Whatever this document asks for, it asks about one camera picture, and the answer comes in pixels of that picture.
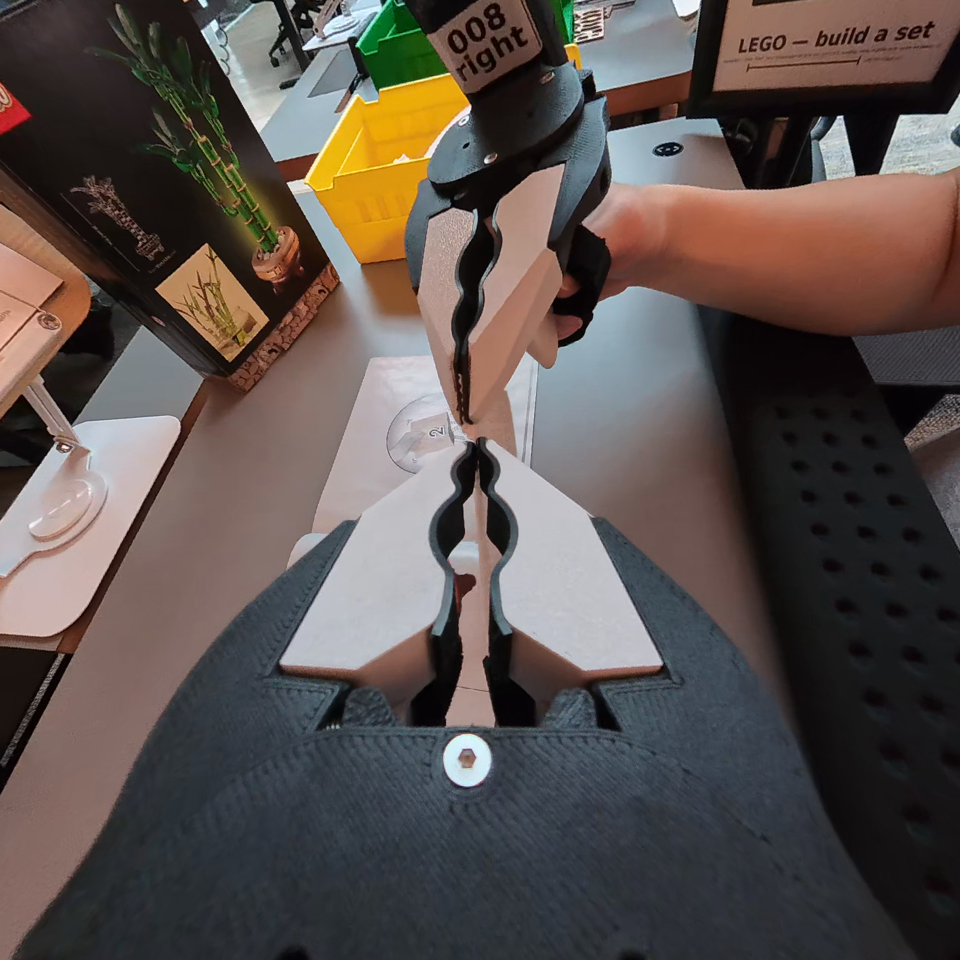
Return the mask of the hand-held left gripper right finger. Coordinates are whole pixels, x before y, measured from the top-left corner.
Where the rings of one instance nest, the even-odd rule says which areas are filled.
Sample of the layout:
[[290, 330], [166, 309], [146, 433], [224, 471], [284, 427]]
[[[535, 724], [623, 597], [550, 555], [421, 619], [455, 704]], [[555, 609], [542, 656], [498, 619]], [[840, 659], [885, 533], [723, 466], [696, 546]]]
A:
[[478, 442], [489, 575], [484, 661], [495, 722], [533, 727], [560, 692], [654, 676], [664, 660], [594, 518], [488, 438]]

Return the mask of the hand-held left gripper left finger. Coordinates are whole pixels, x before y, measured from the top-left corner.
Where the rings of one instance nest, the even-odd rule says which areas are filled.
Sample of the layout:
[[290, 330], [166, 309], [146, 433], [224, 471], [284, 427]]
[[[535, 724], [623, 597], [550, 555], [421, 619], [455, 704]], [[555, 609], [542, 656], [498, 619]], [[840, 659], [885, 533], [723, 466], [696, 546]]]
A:
[[463, 660], [450, 554], [475, 474], [476, 444], [457, 442], [344, 524], [283, 673], [375, 688], [400, 721], [443, 724]]

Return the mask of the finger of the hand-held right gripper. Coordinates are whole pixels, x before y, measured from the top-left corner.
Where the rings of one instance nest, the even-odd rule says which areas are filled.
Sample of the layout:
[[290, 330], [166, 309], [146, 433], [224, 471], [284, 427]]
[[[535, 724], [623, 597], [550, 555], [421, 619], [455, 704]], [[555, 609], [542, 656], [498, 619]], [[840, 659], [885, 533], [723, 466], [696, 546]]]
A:
[[474, 238], [476, 225], [476, 213], [465, 210], [445, 210], [428, 220], [416, 295], [438, 381], [458, 421], [466, 419], [463, 401], [458, 397], [458, 374], [454, 370], [453, 320], [463, 293], [458, 265]]
[[547, 240], [564, 171], [558, 164], [529, 174], [494, 210], [499, 251], [482, 281], [482, 310], [467, 337], [473, 424], [486, 416], [524, 354], [548, 369], [556, 362], [552, 306], [563, 274]]

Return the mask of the white paper bag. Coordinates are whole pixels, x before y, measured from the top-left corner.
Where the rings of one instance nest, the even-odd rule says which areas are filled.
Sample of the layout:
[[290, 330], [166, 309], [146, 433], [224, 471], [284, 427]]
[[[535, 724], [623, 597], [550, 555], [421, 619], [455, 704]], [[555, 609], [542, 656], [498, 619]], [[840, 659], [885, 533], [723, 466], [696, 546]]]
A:
[[[488, 411], [474, 426], [465, 429], [466, 436], [472, 441], [480, 437], [497, 439], [502, 432], [499, 414], [493, 409]], [[452, 478], [457, 482], [455, 469], [457, 462], [466, 451], [466, 443], [458, 442], [453, 447], [455, 456], [451, 458]], [[458, 575], [470, 574], [474, 577], [474, 590], [478, 596], [489, 599], [490, 579], [498, 552], [491, 544], [487, 534], [488, 499], [483, 492], [480, 480], [474, 480], [473, 492], [462, 504], [463, 535], [451, 551], [448, 562]]]

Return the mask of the person's right forearm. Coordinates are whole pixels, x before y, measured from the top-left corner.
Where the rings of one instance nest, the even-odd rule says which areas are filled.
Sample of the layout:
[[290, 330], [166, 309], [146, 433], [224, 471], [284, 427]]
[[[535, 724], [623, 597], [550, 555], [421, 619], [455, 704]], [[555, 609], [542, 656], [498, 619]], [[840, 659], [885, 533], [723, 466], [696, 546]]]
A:
[[659, 198], [654, 290], [827, 335], [958, 326], [958, 169]]

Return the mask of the grey desk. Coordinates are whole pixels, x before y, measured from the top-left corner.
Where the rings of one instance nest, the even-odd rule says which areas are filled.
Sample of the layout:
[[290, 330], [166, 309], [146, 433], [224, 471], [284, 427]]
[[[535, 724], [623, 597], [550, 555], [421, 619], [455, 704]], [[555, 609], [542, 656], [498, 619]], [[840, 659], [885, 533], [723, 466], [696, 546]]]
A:
[[[427, 354], [406, 267], [361, 267], [297, 198], [339, 272], [318, 317], [249, 393], [205, 381], [194, 418], [78, 650], [2, 787], [2, 958], [108, 816], [172, 693], [307, 533], [372, 357]], [[786, 711], [696, 308], [632, 288], [538, 378], [533, 468], [609, 520], [710, 614]]]

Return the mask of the person's right hand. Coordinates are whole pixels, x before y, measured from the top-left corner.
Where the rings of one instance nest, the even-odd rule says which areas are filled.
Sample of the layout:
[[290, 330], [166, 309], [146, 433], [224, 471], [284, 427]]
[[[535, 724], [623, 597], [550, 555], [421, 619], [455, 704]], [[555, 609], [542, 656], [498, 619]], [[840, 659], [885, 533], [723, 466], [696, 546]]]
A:
[[586, 217], [584, 226], [604, 240], [610, 257], [600, 302], [633, 287], [673, 292], [669, 218], [677, 198], [673, 185], [614, 182]]

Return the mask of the yellow plastic bin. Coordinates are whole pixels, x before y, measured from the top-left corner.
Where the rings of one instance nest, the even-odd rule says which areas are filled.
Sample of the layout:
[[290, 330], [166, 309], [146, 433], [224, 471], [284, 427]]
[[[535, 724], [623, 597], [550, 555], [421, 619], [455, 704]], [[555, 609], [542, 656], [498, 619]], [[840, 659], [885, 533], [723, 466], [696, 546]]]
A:
[[452, 197], [477, 181], [501, 186], [518, 165], [524, 176], [575, 123], [582, 108], [573, 62], [554, 77], [512, 81], [469, 105], [443, 74], [355, 96], [305, 182], [361, 263], [404, 257], [407, 218], [419, 184], [433, 178]]

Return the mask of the open instruction booklet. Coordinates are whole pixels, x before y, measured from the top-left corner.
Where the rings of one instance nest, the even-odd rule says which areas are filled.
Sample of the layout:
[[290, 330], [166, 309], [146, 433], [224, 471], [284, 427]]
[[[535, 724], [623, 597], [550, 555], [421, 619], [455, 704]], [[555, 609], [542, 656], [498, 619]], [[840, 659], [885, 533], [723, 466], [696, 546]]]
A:
[[[359, 517], [465, 434], [450, 413], [430, 356], [375, 357], [366, 367], [311, 532], [294, 545], [292, 566], [340, 522]], [[473, 588], [462, 600], [463, 665], [449, 711], [452, 726], [493, 727], [484, 659], [489, 651], [489, 599]]]

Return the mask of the green plastic bin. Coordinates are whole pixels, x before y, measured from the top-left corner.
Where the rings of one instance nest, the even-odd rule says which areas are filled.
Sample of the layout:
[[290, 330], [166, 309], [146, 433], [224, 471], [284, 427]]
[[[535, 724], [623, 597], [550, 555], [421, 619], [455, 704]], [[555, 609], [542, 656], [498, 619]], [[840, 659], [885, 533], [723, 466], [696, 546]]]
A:
[[[453, 55], [460, 76], [495, 72], [527, 40], [522, 28], [502, 25], [506, 2], [482, 2], [481, 12], [469, 18], [442, 51]], [[357, 42], [374, 87], [385, 90], [449, 72], [448, 65], [424, 35], [403, 2], [385, 2]]]

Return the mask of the black mesh chair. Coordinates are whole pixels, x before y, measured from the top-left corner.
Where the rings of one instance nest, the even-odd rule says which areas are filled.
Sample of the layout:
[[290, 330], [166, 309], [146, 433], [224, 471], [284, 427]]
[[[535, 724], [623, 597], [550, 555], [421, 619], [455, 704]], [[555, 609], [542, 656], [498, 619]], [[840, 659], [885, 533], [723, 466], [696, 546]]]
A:
[[958, 958], [954, 540], [851, 339], [698, 314], [824, 808], [916, 956]]

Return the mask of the instruction board on stand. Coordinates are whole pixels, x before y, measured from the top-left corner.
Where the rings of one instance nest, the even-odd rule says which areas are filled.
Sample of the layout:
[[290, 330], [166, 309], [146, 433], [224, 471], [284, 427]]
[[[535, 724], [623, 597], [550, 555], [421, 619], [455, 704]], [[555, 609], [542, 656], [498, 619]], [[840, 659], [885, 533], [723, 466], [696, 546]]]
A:
[[74, 426], [42, 371], [90, 308], [83, 275], [2, 210], [2, 413], [24, 398], [52, 444], [1, 522], [2, 645], [55, 649], [90, 606], [181, 433], [170, 415]]

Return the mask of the black and white marker sign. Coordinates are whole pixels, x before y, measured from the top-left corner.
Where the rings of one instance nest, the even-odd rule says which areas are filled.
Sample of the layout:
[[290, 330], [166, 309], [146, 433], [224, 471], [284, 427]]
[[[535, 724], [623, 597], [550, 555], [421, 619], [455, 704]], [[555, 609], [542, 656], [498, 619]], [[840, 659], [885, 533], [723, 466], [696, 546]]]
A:
[[690, 117], [944, 114], [957, 1], [703, 1]]

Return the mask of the black toy set box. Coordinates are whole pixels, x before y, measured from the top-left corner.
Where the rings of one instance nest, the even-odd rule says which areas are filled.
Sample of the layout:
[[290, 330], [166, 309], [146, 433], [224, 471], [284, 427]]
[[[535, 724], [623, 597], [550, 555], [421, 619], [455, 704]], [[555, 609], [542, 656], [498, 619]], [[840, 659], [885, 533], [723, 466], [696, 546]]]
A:
[[186, 2], [2, 2], [2, 198], [247, 391], [340, 283]]

